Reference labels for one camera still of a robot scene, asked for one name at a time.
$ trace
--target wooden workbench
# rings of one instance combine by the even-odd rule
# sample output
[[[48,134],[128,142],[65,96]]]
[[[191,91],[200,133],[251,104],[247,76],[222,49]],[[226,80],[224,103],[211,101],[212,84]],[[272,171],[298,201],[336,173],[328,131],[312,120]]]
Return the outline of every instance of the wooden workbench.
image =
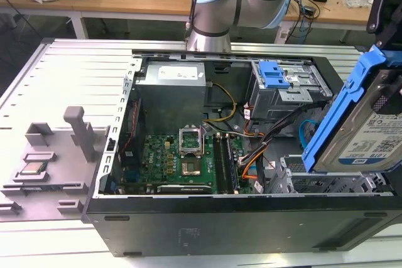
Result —
[[[83,18],[150,19],[186,21],[190,12],[190,0],[58,0],[39,4],[34,0],[10,0],[23,14],[68,16],[72,19],[78,38],[87,38]],[[321,14],[314,22],[326,28],[363,29],[370,8],[349,9],[343,0],[318,3]],[[0,0],[0,13],[14,14],[6,0]],[[292,1],[282,25],[298,18],[297,5]]]

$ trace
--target ram slot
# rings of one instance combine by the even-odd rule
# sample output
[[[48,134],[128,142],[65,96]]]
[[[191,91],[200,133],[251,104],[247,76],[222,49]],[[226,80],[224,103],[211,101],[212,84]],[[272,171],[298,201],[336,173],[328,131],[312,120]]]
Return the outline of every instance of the ram slot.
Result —
[[[228,193],[233,194],[237,189],[236,169],[233,161],[231,140],[229,137],[222,139],[222,155],[224,157],[225,178],[228,187]]]
[[[218,194],[227,193],[227,181],[225,180],[224,164],[222,160],[222,151],[220,148],[220,139],[214,136],[214,161],[215,161],[215,173],[216,173],[216,187]]]

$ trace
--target cpu processor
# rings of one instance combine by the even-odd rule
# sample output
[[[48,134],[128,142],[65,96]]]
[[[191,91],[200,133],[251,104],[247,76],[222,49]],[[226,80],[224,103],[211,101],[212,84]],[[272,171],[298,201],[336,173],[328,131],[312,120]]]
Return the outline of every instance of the cpu processor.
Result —
[[[197,158],[183,158],[182,176],[201,176],[201,161]]]

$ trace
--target white label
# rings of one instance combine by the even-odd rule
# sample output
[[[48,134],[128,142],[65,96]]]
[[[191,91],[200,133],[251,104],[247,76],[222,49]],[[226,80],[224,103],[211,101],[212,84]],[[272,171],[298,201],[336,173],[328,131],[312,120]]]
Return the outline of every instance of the white label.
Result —
[[[250,109],[244,109],[244,118],[250,119]]]
[[[344,164],[371,164],[387,158],[402,145],[402,114],[373,113],[343,150]]]
[[[162,66],[159,68],[158,78],[162,80],[196,80],[197,67]]]
[[[263,188],[262,185],[259,184],[258,181],[256,181],[256,182],[254,183],[254,187],[256,188],[256,190],[257,190],[258,193],[260,193],[260,194],[263,193],[264,188]]]
[[[268,161],[268,165],[265,167],[265,169],[275,169],[275,162]]]

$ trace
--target floor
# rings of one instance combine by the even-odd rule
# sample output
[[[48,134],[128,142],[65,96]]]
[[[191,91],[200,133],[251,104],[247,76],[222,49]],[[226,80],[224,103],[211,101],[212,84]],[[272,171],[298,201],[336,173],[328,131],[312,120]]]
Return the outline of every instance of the floor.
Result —
[[[68,18],[26,16],[29,22],[43,37],[75,38],[72,25]],[[41,39],[27,25],[24,19],[17,18],[17,27],[10,29],[0,18],[0,95],[7,89],[14,77],[29,59]],[[185,25],[174,21],[129,21],[130,33],[127,33],[125,20],[87,18],[85,20],[90,38],[95,39],[130,39],[130,40],[173,40],[180,41],[184,37]],[[307,36],[305,44],[311,45],[342,45],[339,38],[340,30],[313,29]],[[231,30],[231,40],[235,42],[273,43],[275,29],[238,28]],[[290,38],[289,43],[297,44],[300,39]],[[372,45],[374,36],[363,31],[354,31],[344,45],[363,46],[367,49]]]

